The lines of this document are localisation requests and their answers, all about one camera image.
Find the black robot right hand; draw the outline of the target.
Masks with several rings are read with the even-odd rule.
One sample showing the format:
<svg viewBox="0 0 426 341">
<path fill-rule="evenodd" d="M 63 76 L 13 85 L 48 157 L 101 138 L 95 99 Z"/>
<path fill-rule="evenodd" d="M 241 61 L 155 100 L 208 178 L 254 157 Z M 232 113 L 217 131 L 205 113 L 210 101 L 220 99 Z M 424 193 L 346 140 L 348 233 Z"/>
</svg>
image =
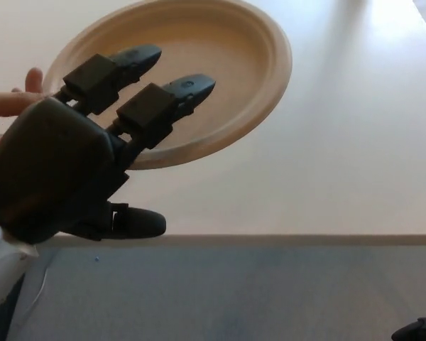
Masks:
<svg viewBox="0 0 426 341">
<path fill-rule="evenodd" d="M 418 318 L 391 335 L 392 341 L 426 341 L 426 318 Z"/>
</svg>

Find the person's bare hand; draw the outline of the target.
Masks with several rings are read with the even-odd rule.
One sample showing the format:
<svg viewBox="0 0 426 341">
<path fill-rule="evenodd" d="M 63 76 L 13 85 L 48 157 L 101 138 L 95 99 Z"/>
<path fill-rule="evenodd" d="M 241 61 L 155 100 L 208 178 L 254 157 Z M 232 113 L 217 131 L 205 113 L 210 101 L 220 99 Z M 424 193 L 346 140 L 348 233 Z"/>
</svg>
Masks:
<svg viewBox="0 0 426 341">
<path fill-rule="evenodd" d="M 10 92 L 0 92 L 0 118 L 16 117 L 31 104 L 45 97 L 43 72 L 38 67 L 33 67 L 27 72 L 24 91 L 13 88 Z"/>
</svg>

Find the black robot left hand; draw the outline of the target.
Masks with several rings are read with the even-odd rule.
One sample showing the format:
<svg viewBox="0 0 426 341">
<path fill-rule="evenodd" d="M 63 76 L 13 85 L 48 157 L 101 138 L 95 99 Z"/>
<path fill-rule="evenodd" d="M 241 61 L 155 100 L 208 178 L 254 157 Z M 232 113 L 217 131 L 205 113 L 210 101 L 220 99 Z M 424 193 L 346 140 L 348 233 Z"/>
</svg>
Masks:
<svg viewBox="0 0 426 341">
<path fill-rule="evenodd" d="M 136 158 L 168 137 L 216 82 L 194 74 L 150 83 L 117 109 L 107 128 L 90 119 L 138 82 L 161 53 L 147 44 L 93 55 L 65 76 L 57 93 L 18 116 L 0 139 L 0 228 L 7 235 L 34 245 L 59 232 L 92 241 L 165 233 L 161 214 L 110 197 L 128 180 Z"/>
</svg>

